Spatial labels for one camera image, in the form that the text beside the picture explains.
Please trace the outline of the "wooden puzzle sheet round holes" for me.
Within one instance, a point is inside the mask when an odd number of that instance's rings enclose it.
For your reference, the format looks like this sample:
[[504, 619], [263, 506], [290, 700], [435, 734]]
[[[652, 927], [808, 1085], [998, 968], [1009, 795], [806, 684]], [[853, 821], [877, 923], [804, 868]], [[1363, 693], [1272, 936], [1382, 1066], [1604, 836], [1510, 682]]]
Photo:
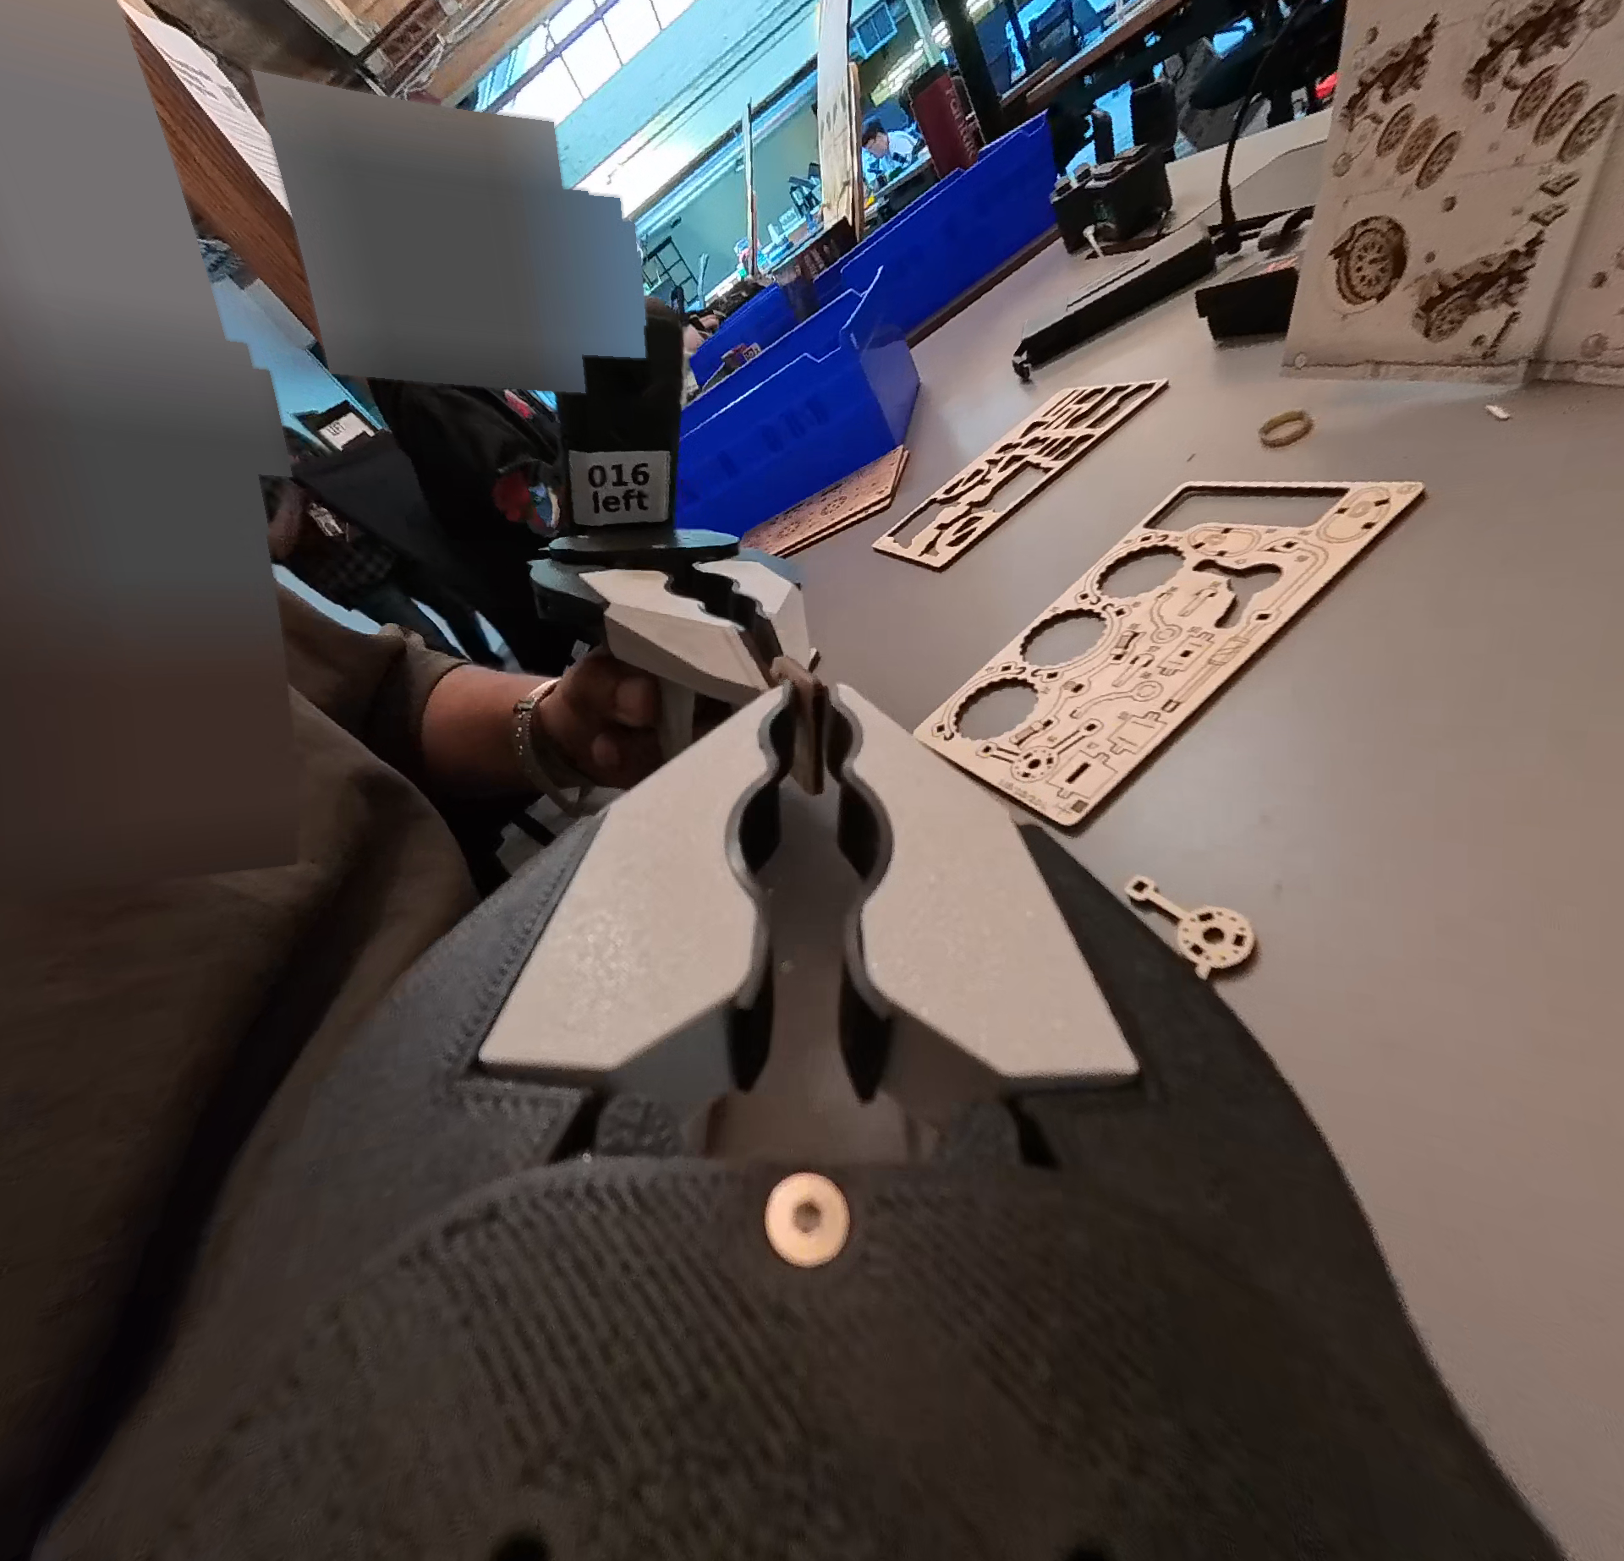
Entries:
[[916, 738], [1079, 829], [1424, 496], [1413, 480], [1185, 485]]

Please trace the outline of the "thin wooden puzzle piece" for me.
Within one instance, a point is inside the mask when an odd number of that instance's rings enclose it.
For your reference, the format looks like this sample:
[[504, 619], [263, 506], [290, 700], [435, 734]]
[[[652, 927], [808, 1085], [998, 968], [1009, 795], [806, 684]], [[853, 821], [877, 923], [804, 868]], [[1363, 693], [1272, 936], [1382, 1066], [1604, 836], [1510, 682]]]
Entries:
[[810, 797], [823, 797], [829, 691], [825, 682], [793, 658], [779, 658], [771, 676], [792, 689], [793, 741], [788, 775]]

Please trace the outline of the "small black box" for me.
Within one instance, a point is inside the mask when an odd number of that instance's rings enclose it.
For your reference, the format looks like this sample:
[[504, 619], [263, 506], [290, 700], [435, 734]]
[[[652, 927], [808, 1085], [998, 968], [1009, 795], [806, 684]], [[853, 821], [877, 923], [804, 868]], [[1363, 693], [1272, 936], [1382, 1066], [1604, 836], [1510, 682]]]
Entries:
[[1285, 339], [1302, 257], [1252, 257], [1194, 294], [1196, 313], [1217, 346]]

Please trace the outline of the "illustrated instruction booklet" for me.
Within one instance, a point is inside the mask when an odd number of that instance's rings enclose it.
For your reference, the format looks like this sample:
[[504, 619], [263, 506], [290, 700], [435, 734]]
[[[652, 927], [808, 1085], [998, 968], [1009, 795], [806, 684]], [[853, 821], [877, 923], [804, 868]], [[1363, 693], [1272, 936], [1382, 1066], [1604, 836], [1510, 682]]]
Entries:
[[1283, 370], [1621, 387], [1623, 0], [1348, 0]]

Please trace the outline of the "stack of brown wooden sheets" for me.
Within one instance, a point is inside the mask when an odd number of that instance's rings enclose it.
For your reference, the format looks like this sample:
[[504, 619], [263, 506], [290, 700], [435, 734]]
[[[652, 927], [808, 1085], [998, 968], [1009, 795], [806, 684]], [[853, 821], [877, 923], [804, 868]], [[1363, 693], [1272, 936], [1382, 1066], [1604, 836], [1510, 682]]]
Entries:
[[743, 548], [795, 558], [810, 546], [890, 511], [908, 467], [905, 444], [749, 532]]

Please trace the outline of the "key-shaped wooden piece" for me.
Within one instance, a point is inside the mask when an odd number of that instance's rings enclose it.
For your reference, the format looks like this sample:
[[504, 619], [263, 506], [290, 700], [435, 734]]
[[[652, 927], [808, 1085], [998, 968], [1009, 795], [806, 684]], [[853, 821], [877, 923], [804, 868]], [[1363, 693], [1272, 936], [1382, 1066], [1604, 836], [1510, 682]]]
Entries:
[[1168, 918], [1179, 955], [1205, 983], [1217, 975], [1241, 970], [1257, 951], [1257, 936], [1252, 923], [1231, 908], [1218, 905], [1178, 905], [1163, 894], [1157, 882], [1144, 875], [1131, 879], [1126, 894], [1131, 905]]

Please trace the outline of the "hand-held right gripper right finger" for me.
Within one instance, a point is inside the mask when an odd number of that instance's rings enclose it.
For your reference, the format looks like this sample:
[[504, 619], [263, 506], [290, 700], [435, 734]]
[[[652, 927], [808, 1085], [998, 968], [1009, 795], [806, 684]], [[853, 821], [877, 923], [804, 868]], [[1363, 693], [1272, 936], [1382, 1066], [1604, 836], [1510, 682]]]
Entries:
[[849, 686], [829, 702], [842, 1059], [860, 1096], [1114, 1090], [1140, 1066], [1027, 830]]

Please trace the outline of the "person's left hand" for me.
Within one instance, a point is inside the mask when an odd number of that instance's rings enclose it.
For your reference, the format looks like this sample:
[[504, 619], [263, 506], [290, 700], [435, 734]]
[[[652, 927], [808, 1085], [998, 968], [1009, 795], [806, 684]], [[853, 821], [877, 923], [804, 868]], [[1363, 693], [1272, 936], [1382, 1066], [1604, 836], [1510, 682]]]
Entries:
[[626, 791], [654, 775], [660, 741], [660, 680], [595, 649], [539, 702], [537, 728], [556, 756], [598, 788]]

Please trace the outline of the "dark red bottle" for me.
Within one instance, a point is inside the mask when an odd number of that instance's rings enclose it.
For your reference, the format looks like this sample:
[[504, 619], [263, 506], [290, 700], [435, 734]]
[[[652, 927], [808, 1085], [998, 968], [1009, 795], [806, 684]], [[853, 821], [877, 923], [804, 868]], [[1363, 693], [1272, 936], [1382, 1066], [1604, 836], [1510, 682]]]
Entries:
[[949, 66], [925, 69], [908, 90], [908, 107], [938, 181], [972, 170], [983, 151], [983, 131], [960, 75]]

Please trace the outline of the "black rectangular bar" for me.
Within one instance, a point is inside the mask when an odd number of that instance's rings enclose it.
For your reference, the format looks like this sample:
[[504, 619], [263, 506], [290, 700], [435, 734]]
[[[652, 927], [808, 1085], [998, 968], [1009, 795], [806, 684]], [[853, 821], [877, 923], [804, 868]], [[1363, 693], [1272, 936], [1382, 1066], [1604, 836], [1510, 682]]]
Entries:
[[1109, 257], [1103, 264], [1107, 272], [1085, 292], [1055, 314], [1027, 324], [1011, 361], [1022, 381], [1033, 381], [1036, 370], [1213, 275], [1217, 244], [1211, 233], [1194, 227], [1137, 255]]

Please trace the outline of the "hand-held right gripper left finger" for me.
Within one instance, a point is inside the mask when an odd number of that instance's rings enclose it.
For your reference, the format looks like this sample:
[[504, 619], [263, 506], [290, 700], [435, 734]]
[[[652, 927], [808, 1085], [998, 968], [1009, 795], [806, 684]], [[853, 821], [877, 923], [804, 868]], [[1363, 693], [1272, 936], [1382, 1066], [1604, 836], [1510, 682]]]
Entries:
[[610, 1096], [754, 1088], [775, 1033], [769, 890], [801, 700], [779, 686], [613, 803], [480, 1048]]

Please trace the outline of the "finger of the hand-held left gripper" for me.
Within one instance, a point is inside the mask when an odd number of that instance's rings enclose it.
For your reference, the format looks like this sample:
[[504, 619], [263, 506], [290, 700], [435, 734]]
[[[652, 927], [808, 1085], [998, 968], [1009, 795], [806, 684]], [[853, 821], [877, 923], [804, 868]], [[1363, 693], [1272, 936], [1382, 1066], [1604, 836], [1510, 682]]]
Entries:
[[782, 658], [806, 673], [816, 671], [816, 645], [795, 567], [780, 558], [728, 558], [727, 580], [741, 610], [736, 623], [762, 671], [771, 673]]
[[675, 593], [667, 572], [585, 571], [584, 585], [602, 598], [608, 650], [630, 667], [730, 706], [769, 689], [745, 628]]

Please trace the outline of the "blue storage bin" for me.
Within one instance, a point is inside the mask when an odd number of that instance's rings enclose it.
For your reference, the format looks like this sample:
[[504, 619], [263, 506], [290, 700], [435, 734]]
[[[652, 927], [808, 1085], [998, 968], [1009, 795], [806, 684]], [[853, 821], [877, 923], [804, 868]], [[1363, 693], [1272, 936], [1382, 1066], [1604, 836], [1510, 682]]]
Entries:
[[769, 350], [801, 322], [847, 292], [862, 294], [875, 279], [882, 316], [903, 333], [920, 333], [1059, 233], [1051, 207], [1057, 177], [1048, 118], [1035, 116], [986, 145], [968, 171], [931, 186], [842, 261], [816, 272], [812, 300], [795, 281], [754, 296], [699, 352], [699, 376], [715, 374], [728, 352]]
[[921, 381], [894, 288], [881, 264], [684, 409], [682, 530], [745, 535], [905, 444]]

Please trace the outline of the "curved wooden board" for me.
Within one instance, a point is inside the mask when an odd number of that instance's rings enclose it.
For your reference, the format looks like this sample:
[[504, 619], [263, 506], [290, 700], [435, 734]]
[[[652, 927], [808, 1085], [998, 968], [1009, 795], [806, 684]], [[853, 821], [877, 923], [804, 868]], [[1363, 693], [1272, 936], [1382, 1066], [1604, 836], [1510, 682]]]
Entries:
[[862, 92], [851, 69], [851, 0], [819, 0], [817, 144], [823, 225], [864, 235]]

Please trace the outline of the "wooden puzzle sheet narrow cutouts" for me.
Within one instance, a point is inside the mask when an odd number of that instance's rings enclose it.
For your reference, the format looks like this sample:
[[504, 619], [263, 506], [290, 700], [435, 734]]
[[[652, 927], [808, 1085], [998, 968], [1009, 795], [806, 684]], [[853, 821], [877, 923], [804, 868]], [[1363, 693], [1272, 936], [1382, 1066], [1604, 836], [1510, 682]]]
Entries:
[[946, 572], [1168, 389], [1157, 378], [1055, 394], [879, 537], [875, 552]]

